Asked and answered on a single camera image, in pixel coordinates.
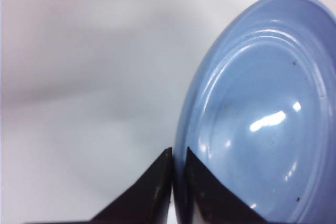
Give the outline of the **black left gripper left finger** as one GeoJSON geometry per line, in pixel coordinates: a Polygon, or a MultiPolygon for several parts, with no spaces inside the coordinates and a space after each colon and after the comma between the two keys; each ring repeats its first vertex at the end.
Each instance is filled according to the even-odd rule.
{"type": "Polygon", "coordinates": [[[93,221],[166,221],[172,189],[172,148],[165,149],[124,193],[93,221]]]}

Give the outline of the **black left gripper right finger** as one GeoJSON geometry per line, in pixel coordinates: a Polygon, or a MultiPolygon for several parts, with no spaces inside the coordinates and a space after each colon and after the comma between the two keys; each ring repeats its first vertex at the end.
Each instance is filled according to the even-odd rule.
{"type": "Polygon", "coordinates": [[[190,148],[183,174],[174,180],[174,198],[178,221],[265,221],[222,185],[190,148]]]}

